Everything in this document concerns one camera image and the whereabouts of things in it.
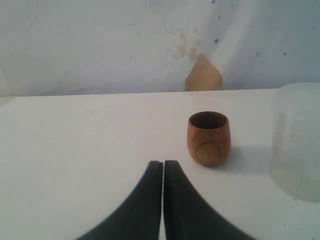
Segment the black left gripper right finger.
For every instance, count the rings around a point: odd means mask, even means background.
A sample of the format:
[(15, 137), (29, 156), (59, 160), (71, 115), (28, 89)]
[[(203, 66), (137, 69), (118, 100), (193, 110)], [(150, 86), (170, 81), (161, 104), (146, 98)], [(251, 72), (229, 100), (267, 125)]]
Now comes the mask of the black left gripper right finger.
[(164, 162), (163, 218), (167, 240), (253, 239), (201, 197), (175, 160)]

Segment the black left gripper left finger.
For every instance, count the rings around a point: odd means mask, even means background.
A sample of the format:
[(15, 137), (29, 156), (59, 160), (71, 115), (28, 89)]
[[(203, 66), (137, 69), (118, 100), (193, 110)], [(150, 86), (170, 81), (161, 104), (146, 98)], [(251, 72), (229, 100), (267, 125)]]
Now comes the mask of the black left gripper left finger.
[(80, 240), (158, 240), (162, 214), (163, 163), (150, 161), (141, 179), (106, 219)]

